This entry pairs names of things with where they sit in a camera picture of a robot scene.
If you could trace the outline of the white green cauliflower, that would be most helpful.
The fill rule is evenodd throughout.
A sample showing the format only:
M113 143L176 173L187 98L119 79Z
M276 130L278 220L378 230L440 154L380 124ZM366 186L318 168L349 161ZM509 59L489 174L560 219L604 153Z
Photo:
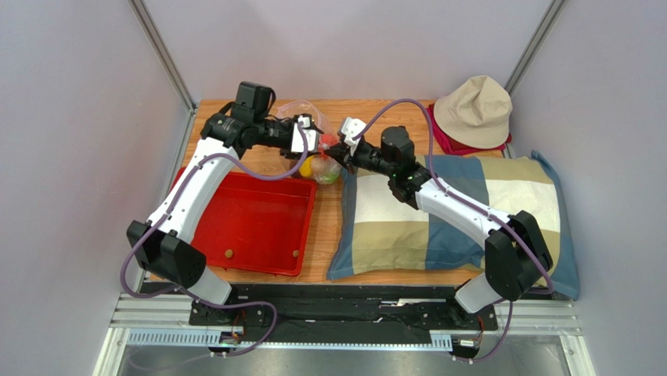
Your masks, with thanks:
M314 174L314 180L320 185L334 184L340 177L339 171L321 172Z

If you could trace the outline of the yellow mango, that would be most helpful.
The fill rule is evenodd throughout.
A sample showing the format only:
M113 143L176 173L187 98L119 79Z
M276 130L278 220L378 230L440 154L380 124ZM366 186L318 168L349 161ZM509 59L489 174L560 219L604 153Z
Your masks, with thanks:
M304 179L313 177L312 161L314 157L307 157L301 167L298 169L299 175Z

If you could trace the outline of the clear zip top bag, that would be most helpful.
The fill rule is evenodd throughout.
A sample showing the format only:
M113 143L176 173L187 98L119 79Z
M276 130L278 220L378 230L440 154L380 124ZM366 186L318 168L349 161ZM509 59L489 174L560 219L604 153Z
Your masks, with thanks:
M323 151L329 149L338 142L326 115L317 109L311 102L299 99L281 106L276 113L278 118L292 118L294 115L310 114L315 125L323 131L319 136L318 154L308 157L298 172L293 174L295 178L310 179L319 185L330 185L337 181L341 174L341 166L332 158L326 156Z

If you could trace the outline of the red yellow apple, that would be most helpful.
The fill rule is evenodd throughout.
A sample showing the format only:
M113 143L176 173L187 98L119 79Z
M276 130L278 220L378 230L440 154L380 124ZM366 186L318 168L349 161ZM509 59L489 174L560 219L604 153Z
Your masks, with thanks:
M319 148L329 149L339 143L339 139L332 134L322 134L319 136Z

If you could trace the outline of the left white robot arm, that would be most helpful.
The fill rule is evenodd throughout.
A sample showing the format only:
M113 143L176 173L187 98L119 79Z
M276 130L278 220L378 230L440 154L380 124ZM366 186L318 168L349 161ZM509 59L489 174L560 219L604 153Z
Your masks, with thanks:
M206 256L191 245L204 210L223 179L234 167L263 181L285 179L306 158L318 153L323 134L311 114L281 118L270 115L276 92L265 85L243 81L236 98L210 116L200 133L195 152L160 206L143 222L132 221L126 235L132 250L121 267L121 285L134 298L126 272L131 260L148 273L168 282L163 289L180 291L212 309L241 309L229 304L233 287L206 264ZM276 148L297 165L281 175L261 175L242 164L254 146Z

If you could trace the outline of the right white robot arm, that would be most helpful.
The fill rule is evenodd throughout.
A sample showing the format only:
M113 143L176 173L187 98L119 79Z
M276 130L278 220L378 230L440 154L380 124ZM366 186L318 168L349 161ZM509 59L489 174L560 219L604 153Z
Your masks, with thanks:
M323 153L351 174L365 169L388 177L393 196L410 207L454 226L482 247L485 269L461 284L445 303L445 316L456 327L476 320L485 307L523 295L549 295L553 259L536 218L520 211L511 215L484 206L417 161L415 146L402 125L386 128L380 145L343 127L340 140Z

